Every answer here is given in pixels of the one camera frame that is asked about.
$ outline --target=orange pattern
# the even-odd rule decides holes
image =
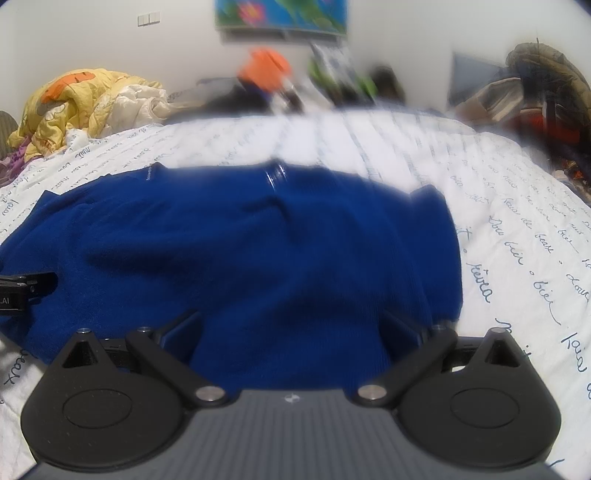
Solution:
[[[91,72],[70,73],[69,75],[65,75],[53,82],[47,90],[43,92],[43,95],[41,95],[41,103],[49,103],[52,100],[59,99],[65,88],[72,83],[80,83],[86,80],[92,80],[93,78],[95,78],[95,74]]]

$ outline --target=orange object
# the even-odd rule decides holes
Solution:
[[[92,80],[95,77],[91,72],[70,73],[53,82],[43,95],[41,95],[41,103],[49,103],[52,100],[57,100],[64,89],[72,83],[80,83],[85,80]]]
[[[283,80],[290,75],[291,66],[283,55],[260,48],[251,53],[250,61],[240,70],[238,78],[272,93],[283,89]]]

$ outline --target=gray chair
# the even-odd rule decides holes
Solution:
[[[10,114],[0,111],[0,160],[3,160],[12,148],[7,143],[8,137],[18,128],[18,123]]]

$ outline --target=light switch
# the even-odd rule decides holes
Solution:
[[[150,24],[160,23],[160,12],[150,13]]]
[[[148,25],[150,23],[150,15],[138,15],[138,27],[143,27],[144,25]]]

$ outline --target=dark cloth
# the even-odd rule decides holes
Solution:
[[[77,328],[121,337],[197,309],[189,364],[230,392],[355,388],[390,363],[380,312],[430,326],[462,304],[456,232],[435,188],[407,195],[278,162],[155,164],[45,192],[0,260],[3,274],[58,274],[27,317],[0,320],[43,361]]]

